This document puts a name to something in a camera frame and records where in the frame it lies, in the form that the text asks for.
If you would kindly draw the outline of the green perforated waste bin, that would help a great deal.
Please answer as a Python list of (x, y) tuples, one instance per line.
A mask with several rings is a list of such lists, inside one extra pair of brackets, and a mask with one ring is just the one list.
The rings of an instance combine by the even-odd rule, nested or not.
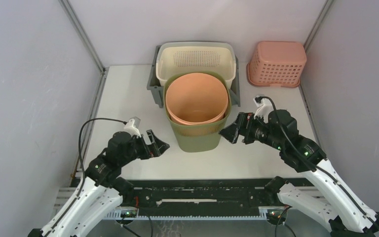
[[(170, 83), (170, 80), (175, 79), (179, 76), (174, 76), (168, 80), (168, 82), (164, 86), (164, 102), (165, 102), (165, 93), (166, 88)], [(225, 112), (225, 116), (216, 122), (202, 124), (202, 125), (181, 125), (173, 122), (167, 111), (165, 105), (166, 116), (170, 122), (173, 133), (176, 137), (178, 146), (181, 150), (188, 153), (196, 153), (196, 152), (204, 152), (209, 151), (216, 148), (221, 139), (219, 135), (219, 131), (224, 127), (227, 118), (231, 112), (231, 99), (228, 89), (228, 98), (229, 98), (229, 106)]]

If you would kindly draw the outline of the orange plastic bucket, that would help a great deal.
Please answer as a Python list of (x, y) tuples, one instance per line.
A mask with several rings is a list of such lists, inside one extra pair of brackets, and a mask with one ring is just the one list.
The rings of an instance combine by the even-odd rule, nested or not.
[(170, 80), (166, 88), (166, 111), (177, 124), (202, 125), (219, 121), (229, 104), (227, 87), (209, 74), (185, 74)]

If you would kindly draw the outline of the pink perforated plastic basket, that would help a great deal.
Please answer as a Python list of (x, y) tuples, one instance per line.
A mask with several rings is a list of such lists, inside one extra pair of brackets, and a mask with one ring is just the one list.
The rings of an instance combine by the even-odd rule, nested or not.
[(261, 41), (247, 64), (247, 80), (258, 87), (297, 87), (306, 62), (304, 46), (299, 42)]

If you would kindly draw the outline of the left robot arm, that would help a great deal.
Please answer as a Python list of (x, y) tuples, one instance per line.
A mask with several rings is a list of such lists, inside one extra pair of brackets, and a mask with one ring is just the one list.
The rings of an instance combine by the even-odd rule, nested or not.
[(164, 154), (169, 144), (147, 130), (150, 144), (139, 133), (117, 132), (106, 148), (90, 162), (75, 192), (59, 212), (30, 237), (84, 237), (116, 207), (134, 201), (133, 185), (122, 178), (121, 170), (130, 162)]

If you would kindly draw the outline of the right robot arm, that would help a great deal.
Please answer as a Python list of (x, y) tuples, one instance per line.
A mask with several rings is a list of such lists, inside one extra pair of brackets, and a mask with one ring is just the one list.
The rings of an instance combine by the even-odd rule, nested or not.
[(265, 186), (269, 204), (283, 203), (301, 211), (333, 237), (372, 237), (379, 233), (379, 212), (369, 208), (345, 184), (313, 140), (300, 135), (297, 120), (288, 111), (272, 111), (267, 118), (239, 113), (220, 135), (233, 144), (243, 136), (244, 144), (258, 141), (277, 149), (284, 163), (312, 183), (325, 198), (322, 202), (277, 176)]

